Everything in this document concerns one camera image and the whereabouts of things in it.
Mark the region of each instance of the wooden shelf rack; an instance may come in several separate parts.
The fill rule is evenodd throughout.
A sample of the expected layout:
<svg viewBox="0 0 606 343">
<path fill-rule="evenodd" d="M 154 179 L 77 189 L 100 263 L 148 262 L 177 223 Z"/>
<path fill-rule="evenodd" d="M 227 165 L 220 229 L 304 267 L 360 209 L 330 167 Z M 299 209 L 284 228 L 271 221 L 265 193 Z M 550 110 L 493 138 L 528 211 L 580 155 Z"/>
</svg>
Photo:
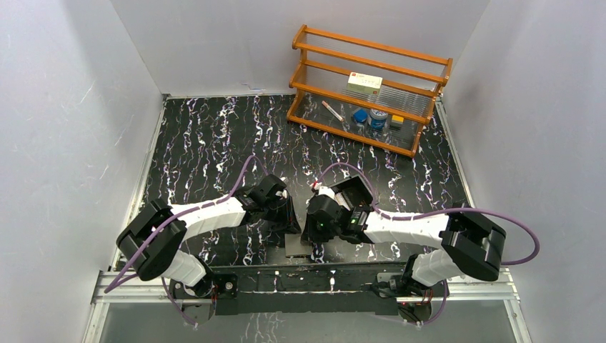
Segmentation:
<svg viewBox="0 0 606 343">
<path fill-rule="evenodd" d="M 436 97 L 448 82 L 452 59 L 312 29 L 307 25 L 297 32 L 292 48 L 300 50 L 300 59 L 289 82 L 289 86 L 297 90 L 287 114 L 289 121 L 406 156 L 413 157 L 417 153 L 423 127 L 432 118 Z M 308 58 L 310 53 L 317 56 L 316 61 Z M 352 71 L 383 77 L 379 94 L 347 91 L 347 78 Z M 384 111 L 389 119 L 383 131 L 376 131 L 360 129 L 350 123 L 348 114 L 344 114 L 346 123 L 337 121 L 330 114 L 310 115 L 309 111 L 300 109 L 306 94 Z M 404 120 L 403 129 L 390 128 L 389 122 L 394 116 Z"/>
</svg>

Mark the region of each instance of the black marble surface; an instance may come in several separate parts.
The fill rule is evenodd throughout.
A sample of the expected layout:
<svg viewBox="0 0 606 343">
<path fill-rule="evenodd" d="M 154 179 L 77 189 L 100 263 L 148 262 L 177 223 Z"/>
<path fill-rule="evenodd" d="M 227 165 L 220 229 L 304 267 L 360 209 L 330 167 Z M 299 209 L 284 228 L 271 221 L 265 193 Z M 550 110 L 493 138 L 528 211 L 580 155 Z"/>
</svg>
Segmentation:
<svg viewBox="0 0 606 343">
<path fill-rule="evenodd" d="M 269 172 L 287 177 L 301 226 L 309 185 L 333 162 L 360 168 L 373 183 L 387 211 L 428 212 L 465 200 L 465 191 L 437 114 L 424 129 L 417 155 L 389 153 L 356 141 L 289 123 L 293 96 L 239 96 L 170 99 L 166 102 L 144 202 L 161 197 L 170 204 L 216 199 L 234 185 L 244 160 L 256 154 Z M 314 106 L 318 111 L 323 106 Z M 262 178 L 252 164 L 247 184 Z M 349 176 L 335 168 L 325 182 Z M 413 244 L 358 244 L 338 239 L 313 248 L 310 258 L 286 258 L 284 236 L 263 222 L 221 229 L 185 242 L 211 266 L 330 262 L 406 261 L 422 252 Z"/>
</svg>

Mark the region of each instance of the white side panel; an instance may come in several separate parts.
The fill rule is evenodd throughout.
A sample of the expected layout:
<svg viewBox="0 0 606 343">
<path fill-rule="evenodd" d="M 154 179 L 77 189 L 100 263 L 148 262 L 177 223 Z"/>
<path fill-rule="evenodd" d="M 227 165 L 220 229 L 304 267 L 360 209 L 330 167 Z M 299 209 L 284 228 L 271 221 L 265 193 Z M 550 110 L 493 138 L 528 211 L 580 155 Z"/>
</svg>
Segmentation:
<svg viewBox="0 0 606 343">
<path fill-rule="evenodd" d="M 109 1 L 0 1 L 3 342 L 81 341 L 161 110 Z"/>
<path fill-rule="evenodd" d="M 407 216 L 415 213 L 385 212 L 390 216 Z M 368 228 L 364 234 L 373 243 L 401 242 L 427 245 L 429 247 L 441 248 L 442 239 L 438 236 L 440 231 L 446 229 L 448 216 L 445 214 L 412 221 L 390 220 L 381 217 L 376 212 L 371 212 L 366 220 Z"/>
<path fill-rule="evenodd" d="M 182 251 L 177 251 L 170 267 L 162 273 L 162 276 L 175 281 L 181 281 L 188 287 L 193 287 L 206 274 L 207 271 L 204 269 L 204 266 L 195 257 Z"/>
<path fill-rule="evenodd" d="M 302 24 L 455 63 L 489 0 L 112 0 L 162 93 L 293 93 Z"/>
<path fill-rule="evenodd" d="M 535 342 L 606 337 L 605 58 L 606 1 L 491 1 L 444 91 L 475 204 L 541 240 L 511 268 Z M 503 260 L 532 251 L 502 226 Z"/>
<path fill-rule="evenodd" d="M 444 250 L 419 255 L 412 266 L 412 278 L 428 287 L 443 279 L 462 275 L 465 273 L 461 272 Z"/>
<path fill-rule="evenodd" d="M 173 207 L 172 212 L 176 214 L 185 209 L 190 209 L 204 203 L 207 202 L 188 205 L 171 205 Z M 237 227 L 242 223 L 245 214 L 246 211 L 242 209 L 242 204 L 235 198 L 229 198 L 222 204 L 200 209 L 199 211 L 182 216 L 180 219 L 185 221 L 187 225 L 187 233 L 183 240 L 185 241 L 198 234 L 224 227 Z"/>
</svg>

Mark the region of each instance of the purple cable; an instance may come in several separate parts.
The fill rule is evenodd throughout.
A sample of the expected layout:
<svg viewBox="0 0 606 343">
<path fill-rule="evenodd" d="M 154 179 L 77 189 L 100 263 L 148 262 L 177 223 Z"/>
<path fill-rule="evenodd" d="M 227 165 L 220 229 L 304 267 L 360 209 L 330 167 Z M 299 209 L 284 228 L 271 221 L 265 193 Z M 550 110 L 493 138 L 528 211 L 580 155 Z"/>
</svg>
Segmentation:
<svg viewBox="0 0 606 343">
<path fill-rule="evenodd" d="M 433 317 L 429 318 L 426 322 L 423 322 L 423 325 L 433 323 L 433 321 L 435 321 L 442 314 L 442 312 L 444 311 L 444 308 L 446 307 L 446 298 L 447 298 L 447 294 L 448 294 L 448 282 L 446 282 L 446 280 L 442 280 L 442 285 L 444 285 L 444 297 L 442 298 L 442 303 L 439 305 L 439 309 L 437 310 L 436 314 Z M 381 316 L 377 316 L 376 314 L 374 314 L 372 316 L 375 318 L 381 319 L 381 320 L 387 320 L 388 322 L 395 322 L 395 323 L 402 324 L 401 321 L 392 319 L 389 317 L 381 317 Z M 409 322 L 405 322 L 403 324 L 416 326 L 414 323 L 409 323 Z"/>
<path fill-rule="evenodd" d="M 187 322 L 189 325 L 193 325 L 194 327 L 196 327 L 198 325 L 198 322 L 196 322 L 195 319 L 191 318 L 190 316 L 185 314 L 185 312 L 183 312 L 183 310 L 181 310 L 181 307 L 179 306 L 179 304 L 177 304 L 177 302 L 174 300 L 172 295 L 170 295 L 166 280 L 164 280 L 163 277 L 161 279 L 162 279 L 162 286 L 164 287 L 164 291 L 167 293 L 167 297 L 169 298 L 171 303 L 174 305 L 174 307 L 177 309 L 177 311 L 179 311 L 179 313 L 181 313 L 181 317 L 183 317 L 183 319 L 185 319 L 185 322 Z"/>
<path fill-rule="evenodd" d="M 372 185 L 370 184 L 370 182 L 368 181 L 368 178 L 366 178 L 364 173 L 362 173 L 362 171 L 359 170 L 358 168 L 356 168 L 355 166 L 352 166 L 351 164 L 348 164 L 348 163 L 336 162 L 336 163 L 329 165 L 320 174 L 319 178 L 317 179 L 318 182 L 320 182 L 324 178 L 324 175 L 326 175 L 326 173 L 330 169 L 334 168 L 335 166 L 339 166 L 339 165 L 346 166 L 346 167 L 358 172 L 358 174 L 361 176 L 361 178 L 367 183 L 374 198 L 375 199 L 377 198 L 377 194 L 374 192 L 374 188 L 372 188 Z M 526 256 L 525 258 L 517 259 L 514 261 L 502 262 L 501 263 L 502 266 L 515 266 L 517 264 L 526 263 L 526 262 L 530 261 L 531 259 L 534 259 L 539 254 L 539 250 L 541 249 L 539 237 L 537 237 L 537 235 L 526 224 L 522 223 L 521 221 L 519 221 L 513 217 L 507 216 L 506 214 L 500 214 L 498 212 L 490 211 L 489 209 L 475 209 L 475 208 L 471 208 L 471 207 L 461 207 L 461 208 L 456 208 L 456 209 L 441 209 L 441 210 L 437 210 L 437 211 L 433 211 L 433 212 L 419 214 L 417 216 L 401 216 L 401 217 L 391 217 L 390 215 L 384 213 L 381 209 L 379 209 L 377 207 L 375 207 L 374 210 L 377 211 L 379 214 L 381 214 L 381 217 L 383 217 L 385 219 L 402 220 L 402 221 L 410 221 L 413 219 L 423 219 L 423 218 L 427 218 L 427 217 L 431 217 L 431 216 L 437 216 L 439 214 L 460 213 L 460 212 L 481 213 L 481 214 L 486 214 L 489 216 L 505 219 L 508 222 L 516 224 L 517 226 L 521 227 L 524 231 L 526 231 L 530 235 L 530 238 L 532 238 L 532 241 L 535 243 L 535 248 L 532 250 L 532 253 L 530 253 L 530 255 Z"/>
<path fill-rule="evenodd" d="M 446 297 L 448 296 L 448 282 L 446 280 L 442 280 L 442 285 L 444 286 L 444 297 L 442 298 L 442 303 L 439 305 L 439 309 L 436 312 L 436 315 L 429 318 L 426 322 L 423 322 L 423 325 L 431 324 L 434 320 L 436 320 L 444 311 L 446 307 Z"/>
<path fill-rule="evenodd" d="M 134 264 L 134 262 L 136 261 L 136 259 L 139 258 L 139 256 L 141 256 L 141 254 L 143 253 L 143 251 L 145 250 L 145 248 L 147 248 L 147 246 L 149 245 L 149 243 L 151 243 L 154 238 L 160 233 L 162 232 L 162 230 L 164 230 L 164 228 L 170 224 L 173 220 L 184 216 L 185 214 L 189 214 L 192 212 L 195 212 L 199 209 L 205 209 L 207 207 L 210 206 L 214 206 L 215 204 L 221 204 L 223 202 L 226 202 L 230 197 L 232 197 L 232 195 L 234 195 L 234 193 L 236 192 L 236 189 L 238 189 L 238 186 L 240 185 L 240 182 L 242 182 L 242 179 L 244 178 L 244 173 L 246 172 L 246 169 L 248 167 L 248 164 L 250 163 L 250 161 L 252 159 L 256 159 L 259 164 L 261 164 L 261 168 L 263 169 L 263 172 L 265 173 L 265 175 L 268 175 L 267 169 L 265 169 L 265 166 L 263 166 L 263 163 L 261 162 L 261 159 L 259 159 L 259 157 L 255 156 L 255 155 L 250 155 L 248 156 L 248 158 L 246 159 L 246 161 L 244 162 L 244 166 L 242 167 L 242 170 L 240 171 L 240 175 L 238 176 L 238 180 L 236 180 L 236 183 L 234 184 L 234 187 L 232 188 L 232 190 L 229 192 L 228 195 L 226 195 L 225 197 L 222 197 L 221 199 L 217 200 L 217 202 L 207 202 L 203 205 L 201 205 L 200 207 L 192 207 L 191 209 L 186 209 L 185 211 L 179 212 L 177 214 L 174 214 L 172 216 L 170 216 L 167 220 L 165 220 L 164 222 L 162 222 L 162 224 L 160 224 L 157 229 L 152 232 L 149 237 L 147 237 L 147 239 L 143 242 L 143 244 L 139 247 L 139 249 L 133 254 L 133 256 L 131 257 L 131 259 L 129 259 L 129 261 L 124 265 L 124 267 L 122 267 L 122 270 L 120 270 L 120 273 L 118 273 L 118 275 L 116 275 L 116 277 L 114 278 L 114 280 L 111 281 L 111 283 L 109 284 L 109 286 L 107 286 L 107 288 L 104 290 L 104 293 L 110 293 L 113 289 L 115 289 L 116 287 L 118 287 L 119 285 L 125 283 L 126 281 L 130 280 L 133 278 L 133 276 L 127 277 L 122 279 L 122 277 L 124 276 L 124 274 L 126 274 L 126 271 L 128 271 L 130 269 L 130 267 L 132 267 L 132 265 Z"/>
</svg>

